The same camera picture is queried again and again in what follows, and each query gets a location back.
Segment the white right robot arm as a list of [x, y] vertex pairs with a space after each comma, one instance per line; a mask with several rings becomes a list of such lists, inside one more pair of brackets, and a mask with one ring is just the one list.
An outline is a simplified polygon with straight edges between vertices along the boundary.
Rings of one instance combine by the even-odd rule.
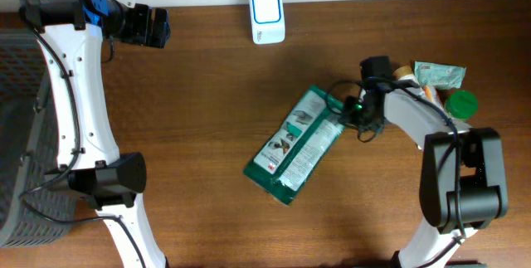
[[473, 235], [509, 208], [499, 133], [453, 119], [426, 97], [388, 56], [360, 63], [357, 97], [349, 96], [341, 123], [359, 135], [378, 136], [394, 124], [423, 152], [419, 200], [423, 218], [390, 267], [450, 267], [451, 257]]

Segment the orange tissue pack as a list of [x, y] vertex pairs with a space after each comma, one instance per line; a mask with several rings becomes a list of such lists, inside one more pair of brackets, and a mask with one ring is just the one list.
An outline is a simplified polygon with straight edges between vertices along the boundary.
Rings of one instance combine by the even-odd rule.
[[437, 92], [437, 89], [433, 85], [424, 85], [423, 90], [426, 98], [435, 106], [441, 110], [445, 110], [444, 105], [441, 102], [441, 98]]

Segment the light green wipes packet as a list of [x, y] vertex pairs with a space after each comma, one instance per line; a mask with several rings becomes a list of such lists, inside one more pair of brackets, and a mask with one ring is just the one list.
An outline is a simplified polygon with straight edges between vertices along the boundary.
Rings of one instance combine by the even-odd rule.
[[465, 78], [466, 68], [416, 61], [414, 73], [420, 86], [433, 86], [438, 90], [459, 89]]

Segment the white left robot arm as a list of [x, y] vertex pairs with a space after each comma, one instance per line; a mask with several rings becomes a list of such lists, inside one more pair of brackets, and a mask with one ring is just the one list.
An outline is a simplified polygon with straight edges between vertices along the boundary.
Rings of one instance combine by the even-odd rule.
[[165, 267], [144, 207], [147, 169], [121, 153], [102, 81], [104, 41], [162, 48], [168, 12], [137, 0], [20, 0], [19, 12], [43, 52], [58, 123], [57, 166], [42, 188], [69, 194], [106, 224], [126, 267]]

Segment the green white package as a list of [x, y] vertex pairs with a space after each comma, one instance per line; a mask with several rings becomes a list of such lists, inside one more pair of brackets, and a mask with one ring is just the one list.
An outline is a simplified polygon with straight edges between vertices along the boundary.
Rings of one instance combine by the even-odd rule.
[[344, 130], [343, 103], [311, 86], [266, 141], [243, 174], [290, 205]]

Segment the green lid jar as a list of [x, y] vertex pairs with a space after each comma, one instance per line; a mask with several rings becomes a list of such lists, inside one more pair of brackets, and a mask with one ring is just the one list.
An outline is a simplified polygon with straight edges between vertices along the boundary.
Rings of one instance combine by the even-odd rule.
[[446, 99], [444, 107], [452, 117], [460, 120], [468, 120], [477, 113], [479, 101], [468, 90], [458, 90]]

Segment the white tube with gold cap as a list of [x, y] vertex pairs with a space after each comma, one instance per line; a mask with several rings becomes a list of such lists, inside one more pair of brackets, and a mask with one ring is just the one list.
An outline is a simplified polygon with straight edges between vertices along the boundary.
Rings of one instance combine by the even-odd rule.
[[406, 90], [414, 95], [420, 95], [422, 93], [419, 81], [410, 66], [401, 66], [392, 74], [396, 80], [396, 84], [394, 85], [396, 90]]

